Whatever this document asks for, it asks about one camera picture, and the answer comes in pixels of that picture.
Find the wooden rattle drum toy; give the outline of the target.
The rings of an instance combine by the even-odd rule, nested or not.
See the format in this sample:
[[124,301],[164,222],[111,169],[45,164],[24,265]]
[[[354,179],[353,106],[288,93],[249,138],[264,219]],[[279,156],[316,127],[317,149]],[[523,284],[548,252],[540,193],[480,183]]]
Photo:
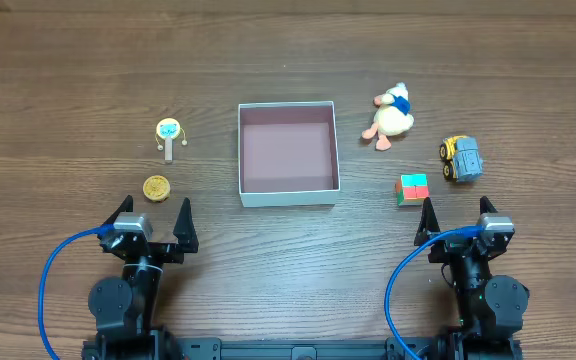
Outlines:
[[181,145],[187,146],[186,132],[175,118],[164,118],[157,123],[155,128],[157,149],[164,153],[164,162],[167,164],[171,164],[174,160],[174,140],[179,136],[181,136]]

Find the colourful puzzle cube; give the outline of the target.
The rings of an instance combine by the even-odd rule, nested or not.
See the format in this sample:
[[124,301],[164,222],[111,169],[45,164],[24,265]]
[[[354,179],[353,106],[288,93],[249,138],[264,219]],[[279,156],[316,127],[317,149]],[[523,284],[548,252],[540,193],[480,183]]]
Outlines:
[[395,183],[398,206],[422,205],[429,197],[428,181],[425,174],[403,174]]

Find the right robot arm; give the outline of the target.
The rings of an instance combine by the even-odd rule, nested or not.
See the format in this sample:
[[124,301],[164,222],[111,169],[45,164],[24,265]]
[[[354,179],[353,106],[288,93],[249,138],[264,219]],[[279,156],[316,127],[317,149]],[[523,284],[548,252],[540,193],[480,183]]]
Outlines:
[[493,275],[489,267],[506,252],[515,226],[482,197],[475,227],[469,233],[442,232],[431,200],[424,200],[414,244],[428,245],[428,261],[450,269],[459,315],[457,326],[444,328],[418,351],[424,359],[523,358],[513,335],[523,327],[529,289],[513,277]]

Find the round yellow wheel toy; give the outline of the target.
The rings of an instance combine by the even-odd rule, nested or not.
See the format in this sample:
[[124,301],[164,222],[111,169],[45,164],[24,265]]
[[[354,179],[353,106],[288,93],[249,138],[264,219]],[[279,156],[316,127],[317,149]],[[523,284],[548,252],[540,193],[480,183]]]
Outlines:
[[171,185],[164,176],[153,175],[144,181],[142,191],[148,200],[162,202],[170,196]]

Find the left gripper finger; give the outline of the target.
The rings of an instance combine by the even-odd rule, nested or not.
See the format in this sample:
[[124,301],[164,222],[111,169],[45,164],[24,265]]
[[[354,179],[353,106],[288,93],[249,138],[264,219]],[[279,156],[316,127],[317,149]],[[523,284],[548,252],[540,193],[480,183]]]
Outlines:
[[131,195],[127,195],[119,207],[107,218],[106,221],[102,223],[102,225],[112,225],[118,216],[124,212],[132,212],[133,211],[133,197]]
[[173,235],[177,238],[177,244],[184,253],[197,253],[199,241],[194,227],[189,198],[183,200],[174,229]]

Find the yellow grey toy truck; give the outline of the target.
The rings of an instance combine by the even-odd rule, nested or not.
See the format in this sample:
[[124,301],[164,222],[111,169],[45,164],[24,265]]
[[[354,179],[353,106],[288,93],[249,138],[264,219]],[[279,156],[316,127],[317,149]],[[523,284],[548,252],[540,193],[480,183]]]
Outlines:
[[445,138],[439,147],[443,175],[448,181],[474,182],[483,173],[483,159],[474,137],[459,135]]

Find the plush duck blue scarf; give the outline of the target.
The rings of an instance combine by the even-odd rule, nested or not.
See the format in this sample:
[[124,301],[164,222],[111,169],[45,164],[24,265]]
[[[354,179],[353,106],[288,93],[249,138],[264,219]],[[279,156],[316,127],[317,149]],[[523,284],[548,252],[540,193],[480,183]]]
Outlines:
[[386,151],[391,148],[390,137],[402,135],[414,124],[411,113],[409,92],[404,82],[398,82],[394,87],[373,99],[377,111],[372,125],[362,132],[363,140],[377,138],[375,148]]

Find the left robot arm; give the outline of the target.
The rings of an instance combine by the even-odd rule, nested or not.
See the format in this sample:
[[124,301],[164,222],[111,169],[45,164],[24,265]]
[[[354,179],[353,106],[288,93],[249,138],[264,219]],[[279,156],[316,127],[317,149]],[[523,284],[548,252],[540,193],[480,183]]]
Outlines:
[[177,216],[175,243],[151,240],[152,224],[145,214],[133,211],[130,195],[103,226],[99,245],[124,265],[119,277],[100,280],[89,293],[97,333],[83,343],[82,359],[181,359],[177,339],[165,327],[153,324],[153,314],[164,265],[181,264],[186,254],[199,248],[190,200],[183,200]]

